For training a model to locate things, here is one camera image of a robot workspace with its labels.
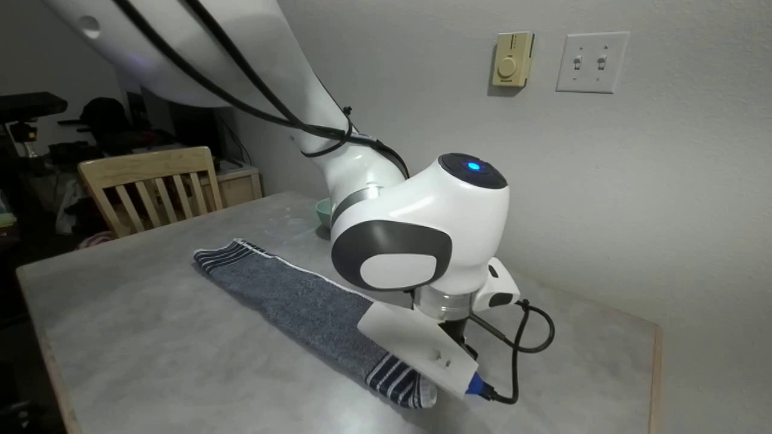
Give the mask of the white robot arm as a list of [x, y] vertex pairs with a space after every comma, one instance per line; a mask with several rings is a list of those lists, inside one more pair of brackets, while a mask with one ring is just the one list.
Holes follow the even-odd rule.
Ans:
[[410, 291], [438, 320], [511, 303], [498, 260], [510, 184], [446, 151], [412, 174], [365, 135], [310, 65], [279, 0], [44, 0], [99, 56], [161, 99], [285, 128], [332, 198], [332, 260], [374, 291]]

